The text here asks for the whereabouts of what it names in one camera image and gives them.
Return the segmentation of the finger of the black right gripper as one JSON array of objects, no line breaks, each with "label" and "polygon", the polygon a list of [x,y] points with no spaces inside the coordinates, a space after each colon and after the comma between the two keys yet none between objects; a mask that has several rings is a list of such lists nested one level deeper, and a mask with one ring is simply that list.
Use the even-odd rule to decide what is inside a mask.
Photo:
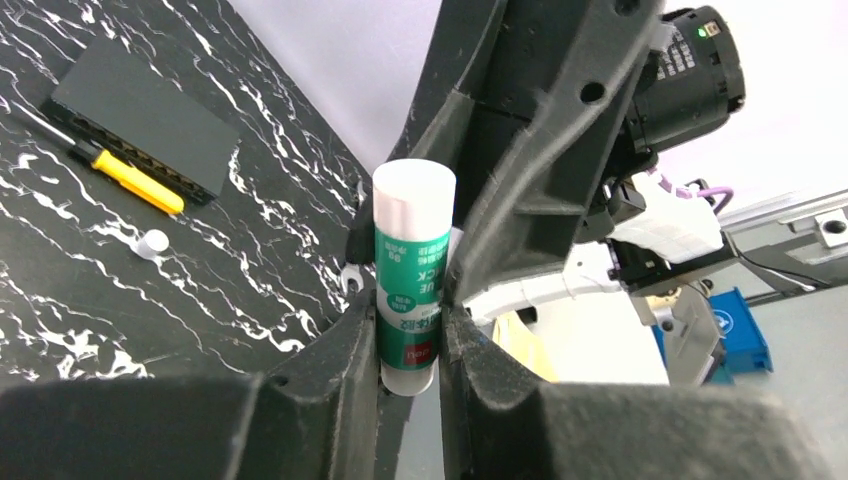
[{"label": "finger of the black right gripper", "polygon": [[508,6],[442,2],[411,106],[389,154],[392,160],[428,158],[455,170],[464,237],[454,259],[468,265],[505,265],[510,257],[506,234],[482,236],[485,227],[501,226],[501,219],[474,218],[492,202],[511,152],[508,118],[484,101]]},{"label": "finger of the black right gripper", "polygon": [[662,1],[577,1],[557,44],[560,62],[504,148],[504,128],[473,120],[466,141],[475,164],[495,164],[462,221],[463,239],[445,283],[460,304],[490,286],[563,267],[601,181],[633,97]]}]

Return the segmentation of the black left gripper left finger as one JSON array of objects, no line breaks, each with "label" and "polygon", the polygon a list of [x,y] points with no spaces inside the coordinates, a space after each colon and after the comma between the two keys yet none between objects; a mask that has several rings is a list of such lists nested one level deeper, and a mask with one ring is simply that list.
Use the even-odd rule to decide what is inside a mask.
[{"label": "black left gripper left finger", "polygon": [[375,295],[269,375],[59,381],[1,392],[5,479],[370,479]]}]

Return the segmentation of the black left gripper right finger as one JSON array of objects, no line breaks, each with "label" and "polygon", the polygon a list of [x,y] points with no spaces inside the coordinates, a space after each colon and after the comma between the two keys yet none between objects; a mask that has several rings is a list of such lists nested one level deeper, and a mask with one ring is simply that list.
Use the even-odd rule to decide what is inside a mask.
[{"label": "black left gripper right finger", "polygon": [[442,311],[449,479],[825,479],[796,416],[739,388],[550,383]]}]

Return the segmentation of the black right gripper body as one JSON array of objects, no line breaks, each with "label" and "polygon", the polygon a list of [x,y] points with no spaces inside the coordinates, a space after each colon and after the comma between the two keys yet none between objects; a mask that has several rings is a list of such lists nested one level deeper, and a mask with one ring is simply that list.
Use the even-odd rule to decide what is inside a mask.
[{"label": "black right gripper body", "polygon": [[[576,27],[579,1],[510,1],[494,49],[476,80],[475,101],[457,158],[457,216],[464,218],[514,136],[551,86]],[[733,36],[710,6],[662,15],[671,27],[664,50],[648,55],[602,175],[608,202],[626,179],[655,165],[656,154],[723,126],[746,98]]]}]

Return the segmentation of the green white glue stick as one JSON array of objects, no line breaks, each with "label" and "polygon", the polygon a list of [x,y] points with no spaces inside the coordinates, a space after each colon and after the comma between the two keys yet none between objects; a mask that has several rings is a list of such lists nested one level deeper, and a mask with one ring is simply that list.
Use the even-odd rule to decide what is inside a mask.
[{"label": "green white glue stick", "polygon": [[399,159],[373,175],[377,351],[383,385],[412,397],[431,385],[456,177],[425,159]]}]

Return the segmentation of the white glue stick cap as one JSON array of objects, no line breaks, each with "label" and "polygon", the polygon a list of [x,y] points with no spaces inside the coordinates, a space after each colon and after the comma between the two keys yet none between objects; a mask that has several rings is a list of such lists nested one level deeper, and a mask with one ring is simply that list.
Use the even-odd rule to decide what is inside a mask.
[{"label": "white glue stick cap", "polygon": [[155,260],[170,246],[168,236],[159,229],[145,232],[133,245],[133,252],[145,260]]}]

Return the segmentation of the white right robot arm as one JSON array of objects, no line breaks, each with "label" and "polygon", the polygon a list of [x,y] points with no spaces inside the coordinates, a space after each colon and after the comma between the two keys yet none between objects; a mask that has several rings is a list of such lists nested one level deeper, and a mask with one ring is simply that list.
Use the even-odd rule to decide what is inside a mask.
[{"label": "white right robot arm", "polygon": [[661,152],[744,104],[736,42],[710,6],[659,1],[446,1],[391,157],[346,246],[343,281],[377,269],[406,333],[441,307],[541,282],[604,243],[604,277],[660,295],[731,257],[730,194],[676,187]]}]

